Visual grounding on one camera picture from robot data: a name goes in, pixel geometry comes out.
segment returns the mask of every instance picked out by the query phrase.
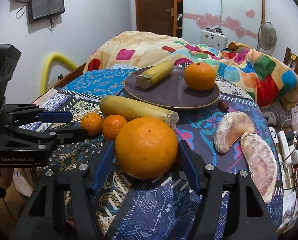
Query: wall socket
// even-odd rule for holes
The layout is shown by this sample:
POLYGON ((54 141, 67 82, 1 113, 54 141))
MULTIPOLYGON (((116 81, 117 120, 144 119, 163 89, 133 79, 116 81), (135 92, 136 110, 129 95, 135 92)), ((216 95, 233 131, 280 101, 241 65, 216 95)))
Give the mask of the wall socket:
POLYGON ((63 75, 59 75, 57 78, 55 78, 54 80, 50 81, 47 85, 47 91, 49 91, 55 84, 58 83, 59 80, 61 80, 63 78, 63 75))

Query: black robotic device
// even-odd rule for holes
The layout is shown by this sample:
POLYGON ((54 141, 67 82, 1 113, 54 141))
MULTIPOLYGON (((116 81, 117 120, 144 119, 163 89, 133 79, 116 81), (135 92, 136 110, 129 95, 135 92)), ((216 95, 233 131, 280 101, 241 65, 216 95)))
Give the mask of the black robotic device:
MULTIPOLYGON (((19 128, 26 123, 70 122, 66 112, 48 112, 35 105, 5 105, 4 93, 20 57, 12 45, 0 44, 0 167, 41 167, 58 144, 83 141, 81 128, 48 130, 46 133, 19 128)), ((223 234, 227 240, 274 240, 276 230, 266 205, 246 171, 222 172, 192 151, 186 141, 179 142, 179 157, 190 188, 203 199, 187 239, 212 240, 221 207, 222 191, 230 192, 228 214, 223 234)), ((114 157, 114 143, 107 141, 79 172, 56 174, 46 171, 38 181, 16 229, 16 240, 67 239, 68 224, 62 205, 62 191, 70 190, 75 217, 75 232, 70 239, 105 239, 93 220, 88 194, 97 194, 104 184, 114 157)), ((0 188, 0 198, 5 196, 0 188)))

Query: brown wooden door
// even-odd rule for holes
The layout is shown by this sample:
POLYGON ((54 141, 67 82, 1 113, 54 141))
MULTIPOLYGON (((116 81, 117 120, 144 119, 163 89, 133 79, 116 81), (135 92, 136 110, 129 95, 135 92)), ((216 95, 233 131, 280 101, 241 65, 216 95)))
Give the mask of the brown wooden door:
POLYGON ((138 31, 173 35, 173 0, 137 0, 138 31))

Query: yellow foam tube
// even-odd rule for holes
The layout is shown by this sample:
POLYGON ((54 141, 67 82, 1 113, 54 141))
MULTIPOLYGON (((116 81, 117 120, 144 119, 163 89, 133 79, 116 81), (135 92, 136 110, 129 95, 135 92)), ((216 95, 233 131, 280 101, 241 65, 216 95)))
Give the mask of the yellow foam tube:
POLYGON ((53 62, 54 60, 58 60, 64 64, 66 64, 72 70, 75 70, 76 68, 78 68, 78 66, 75 63, 73 63, 70 59, 68 59, 66 56, 64 56, 60 53, 57 53, 57 52, 51 53, 47 57, 44 65, 43 65, 41 84, 40 84, 40 95, 43 95, 44 93, 47 92, 49 68, 50 68, 51 62, 53 62))

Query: heart decal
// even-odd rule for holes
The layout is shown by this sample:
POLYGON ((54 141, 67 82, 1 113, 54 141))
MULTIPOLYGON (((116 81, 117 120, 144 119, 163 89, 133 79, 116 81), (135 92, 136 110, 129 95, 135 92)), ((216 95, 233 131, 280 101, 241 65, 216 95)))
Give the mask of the heart decal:
POLYGON ((196 19, 196 24, 199 26, 201 30, 205 30, 207 27, 209 27, 210 22, 208 22, 204 18, 198 18, 196 19))
POLYGON ((239 38, 242 38, 243 36, 245 36, 245 33, 246 33, 246 29, 244 29, 244 28, 238 28, 238 27, 236 27, 235 29, 234 29, 234 32, 236 33, 236 35, 239 37, 239 38))
POLYGON ((251 19, 254 19, 255 17, 255 12, 253 10, 250 10, 250 11, 247 11, 245 13, 245 15, 247 15, 247 17, 251 18, 251 19))
POLYGON ((240 27, 240 21, 238 19, 232 19, 230 16, 227 16, 225 18, 225 22, 228 26, 228 28, 232 31, 235 30, 235 28, 239 28, 240 27))
POLYGON ((204 19, 210 23, 210 27, 214 27, 220 23, 220 16, 212 15, 210 13, 205 13, 203 15, 204 19))

